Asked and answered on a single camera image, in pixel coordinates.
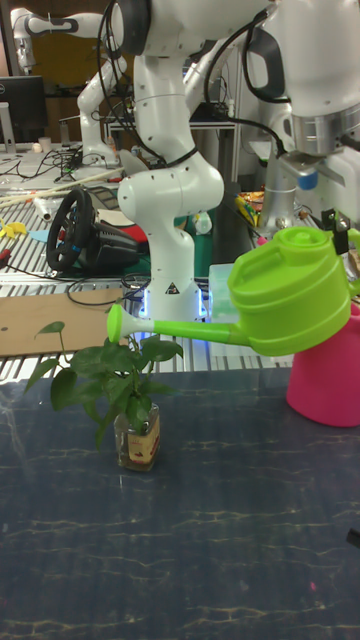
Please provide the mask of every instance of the green watering can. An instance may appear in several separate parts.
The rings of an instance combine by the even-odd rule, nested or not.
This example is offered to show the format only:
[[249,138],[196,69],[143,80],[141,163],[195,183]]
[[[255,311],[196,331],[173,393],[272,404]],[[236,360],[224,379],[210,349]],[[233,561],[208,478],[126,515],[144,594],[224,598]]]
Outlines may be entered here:
[[[360,232],[349,240],[360,249]],[[235,324],[142,320],[119,304],[108,315],[111,342],[137,331],[252,347],[264,356],[310,349],[346,325],[360,279],[348,282],[332,233],[291,227],[238,258],[228,280]]]

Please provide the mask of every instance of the blue light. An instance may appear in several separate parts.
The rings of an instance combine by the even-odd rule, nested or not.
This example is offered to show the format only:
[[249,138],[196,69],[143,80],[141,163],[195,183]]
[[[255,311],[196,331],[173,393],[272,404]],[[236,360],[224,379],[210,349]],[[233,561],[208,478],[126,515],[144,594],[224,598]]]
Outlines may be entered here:
[[214,307],[214,295],[213,295],[213,292],[210,289],[210,291],[209,291],[209,316],[210,316],[210,318],[212,316],[213,307]]
[[207,311],[204,305],[204,294],[201,289],[199,289],[198,300],[199,300],[199,318],[205,318],[207,316]]
[[145,289],[143,296],[143,304],[139,311],[140,318],[147,318],[149,312],[149,291]]

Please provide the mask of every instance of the glass jar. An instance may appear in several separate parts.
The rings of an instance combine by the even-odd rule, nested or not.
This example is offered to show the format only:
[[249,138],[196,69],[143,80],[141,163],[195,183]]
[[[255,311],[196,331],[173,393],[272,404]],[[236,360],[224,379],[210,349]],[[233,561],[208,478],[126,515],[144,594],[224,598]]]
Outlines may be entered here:
[[118,464],[133,471],[150,471],[160,449],[159,407],[153,404],[139,435],[124,413],[115,418],[115,446]]

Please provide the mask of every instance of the gaming steering wheel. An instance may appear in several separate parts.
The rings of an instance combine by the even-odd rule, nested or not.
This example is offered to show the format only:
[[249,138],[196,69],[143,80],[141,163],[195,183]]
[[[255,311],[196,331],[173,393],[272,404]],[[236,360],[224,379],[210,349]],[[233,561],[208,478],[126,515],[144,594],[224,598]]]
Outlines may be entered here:
[[51,269],[65,271],[89,241],[95,213],[90,194],[75,188],[65,196],[51,225],[46,259]]

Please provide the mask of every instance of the label sticker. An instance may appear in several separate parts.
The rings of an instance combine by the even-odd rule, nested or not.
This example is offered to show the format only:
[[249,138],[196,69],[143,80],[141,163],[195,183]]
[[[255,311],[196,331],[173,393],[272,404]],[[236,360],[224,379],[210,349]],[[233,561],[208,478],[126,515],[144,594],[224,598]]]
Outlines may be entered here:
[[153,459],[160,441],[160,420],[157,418],[155,425],[147,436],[128,435],[129,458],[137,464],[148,464]]
[[177,293],[180,293],[179,289],[177,288],[177,286],[172,282],[170,287],[168,288],[168,290],[166,291],[166,294],[173,296],[176,295]]

